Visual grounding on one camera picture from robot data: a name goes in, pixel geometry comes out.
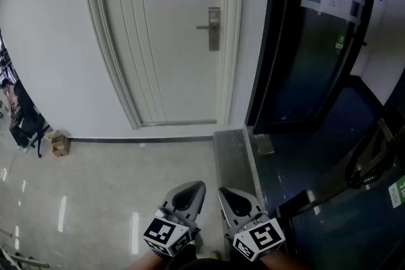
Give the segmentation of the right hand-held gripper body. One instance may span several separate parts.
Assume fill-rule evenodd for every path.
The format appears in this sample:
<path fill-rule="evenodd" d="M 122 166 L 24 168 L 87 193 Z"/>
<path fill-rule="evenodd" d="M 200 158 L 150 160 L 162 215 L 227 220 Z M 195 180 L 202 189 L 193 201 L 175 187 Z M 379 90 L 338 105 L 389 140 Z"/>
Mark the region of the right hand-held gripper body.
<path fill-rule="evenodd" d="M 218 189 L 225 238 L 253 262 L 277 250 L 285 241 L 276 218 L 270 218 L 256 196 L 236 188 Z"/>

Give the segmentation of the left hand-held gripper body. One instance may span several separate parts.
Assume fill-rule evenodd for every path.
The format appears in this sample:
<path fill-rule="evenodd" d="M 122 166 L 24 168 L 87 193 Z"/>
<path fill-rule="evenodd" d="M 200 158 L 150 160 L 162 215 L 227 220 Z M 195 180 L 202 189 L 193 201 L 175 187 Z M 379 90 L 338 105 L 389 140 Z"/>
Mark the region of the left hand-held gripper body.
<path fill-rule="evenodd" d="M 154 213 L 143 239 L 155 252 L 176 256 L 199 232 L 196 223 L 206 195 L 203 181 L 184 183 L 171 189 Z"/>

